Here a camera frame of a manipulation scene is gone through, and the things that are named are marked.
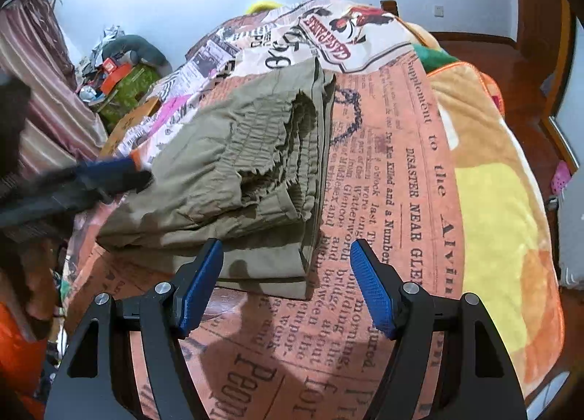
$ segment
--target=silver screw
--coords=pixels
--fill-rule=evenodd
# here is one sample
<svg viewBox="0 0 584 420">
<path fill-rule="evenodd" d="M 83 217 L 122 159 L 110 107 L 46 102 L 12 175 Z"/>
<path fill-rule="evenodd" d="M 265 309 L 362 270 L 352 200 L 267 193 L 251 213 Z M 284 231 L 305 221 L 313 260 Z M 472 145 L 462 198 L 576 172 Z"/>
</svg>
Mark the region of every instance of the silver screw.
<svg viewBox="0 0 584 420">
<path fill-rule="evenodd" d="M 98 305 L 103 305 L 109 301 L 109 295 L 107 293 L 100 293 L 95 297 L 95 303 Z"/>
<path fill-rule="evenodd" d="M 478 302 L 480 301 L 479 297 L 476 296 L 474 293 L 466 293 L 466 295 L 464 296 L 464 300 L 469 305 L 478 305 Z"/>
<path fill-rule="evenodd" d="M 154 287 L 154 291 L 159 295 L 164 293 L 168 293 L 168 291 L 172 288 L 172 285 L 168 282 L 160 282 L 158 285 Z"/>
<path fill-rule="evenodd" d="M 404 291 L 405 293 L 410 293 L 410 295 L 415 295 L 420 291 L 420 287 L 414 282 L 406 282 L 404 283 Z"/>
</svg>

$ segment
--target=blue gripper pad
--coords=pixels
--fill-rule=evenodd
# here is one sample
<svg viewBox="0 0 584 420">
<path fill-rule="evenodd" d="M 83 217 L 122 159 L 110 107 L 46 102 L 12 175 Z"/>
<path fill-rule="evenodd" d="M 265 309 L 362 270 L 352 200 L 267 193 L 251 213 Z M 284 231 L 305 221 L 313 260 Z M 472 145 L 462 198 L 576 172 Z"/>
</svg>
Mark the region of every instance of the blue gripper pad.
<svg viewBox="0 0 584 420">
<path fill-rule="evenodd" d="M 188 336 L 189 332 L 196 329 L 201 323 L 201 318 L 205 313 L 205 308 L 207 308 L 207 303 L 209 303 L 209 298 L 211 298 L 211 293 L 222 268 L 223 245 L 217 240 L 208 251 L 186 292 L 182 317 L 178 325 L 178 331 L 183 336 Z"/>
<path fill-rule="evenodd" d="M 373 318 L 373 324 L 387 337 L 394 339 L 396 327 L 393 323 L 391 298 L 357 240 L 351 244 L 350 259 L 351 268 Z"/>
</svg>

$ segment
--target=wooden door frame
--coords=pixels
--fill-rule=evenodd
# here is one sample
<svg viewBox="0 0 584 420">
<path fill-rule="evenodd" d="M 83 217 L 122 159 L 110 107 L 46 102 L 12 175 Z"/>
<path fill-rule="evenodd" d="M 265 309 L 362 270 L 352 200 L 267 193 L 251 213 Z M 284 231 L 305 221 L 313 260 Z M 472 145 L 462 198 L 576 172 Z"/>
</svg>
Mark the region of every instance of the wooden door frame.
<svg viewBox="0 0 584 420">
<path fill-rule="evenodd" d="M 560 51 L 554 72 L 554 80 L 545 100 L 545 107 L 541 115 L 541 125 L 550 136 L 562 158 L 568 164 L 572 174 L 578 169 L 578 161 L 568 141 L 560 130 L 556 116 L 564 98 L 566 85 L 570 77 L 574 44 L 576 38 L 576 15 L 570 8 L 568 0 L 562 0 L 562 27 L 560 34 Z"/>
</svg>

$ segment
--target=pink satin curtain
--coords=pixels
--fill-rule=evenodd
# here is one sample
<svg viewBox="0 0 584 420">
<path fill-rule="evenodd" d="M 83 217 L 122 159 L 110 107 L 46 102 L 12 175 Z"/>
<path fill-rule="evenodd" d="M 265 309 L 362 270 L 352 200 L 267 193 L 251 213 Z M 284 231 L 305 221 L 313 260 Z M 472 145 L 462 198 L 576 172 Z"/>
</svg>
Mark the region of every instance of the pink satin curtain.
<svg viewBox="0 0 584 420">
<path fill-rule="evenodd" d="M 32 91 L 23 175 L 97 158 L 107 133 L 74 92 L 74 68 L 48 0 L 14 0 L 0 11 L 0 67 Z"/>
</svg>

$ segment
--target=mattress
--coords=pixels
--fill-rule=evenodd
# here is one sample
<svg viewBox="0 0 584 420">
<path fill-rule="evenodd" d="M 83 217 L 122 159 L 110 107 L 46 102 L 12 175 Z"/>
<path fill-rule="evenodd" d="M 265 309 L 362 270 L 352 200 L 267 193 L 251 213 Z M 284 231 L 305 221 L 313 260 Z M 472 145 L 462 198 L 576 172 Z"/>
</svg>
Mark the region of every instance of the mattress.
<svg viewBox="0 0 584 420">
<path fill-rule="evenodd" d="M 496 83 L 450 62 L 425 72 L 414 45 L 440 51 L 421 27 L 343 0 L 309 0 L 232 19 L 202 38 L 183 69 L 151 89 L 161 108 L 118 154 L 148 163 L 181 125 L 230 89 L 317 56 L 337 76 L 319 244 L 308 299 L 218 287 L 181 347 L 210 415 L 362 418 L 393 347 L 372 325 L 348 262 L 366 238 L 404 280 L 440 296 L 478 294 L 527 396 L 555 363 L 564 325 L 541 194 L 502 116 Z M 179 95 L 189 97 L 176 105 Z M 95 243 L 116 203 L 79 216 L 62 286 L 66 327 L 92 298 L 143 293 L 169 274 Z M 416 416 L 431 406 L 442 353 L 435 333 Z M 147 415 L 155 415 L 138 333 L 132 355 Z"/>
</svg>

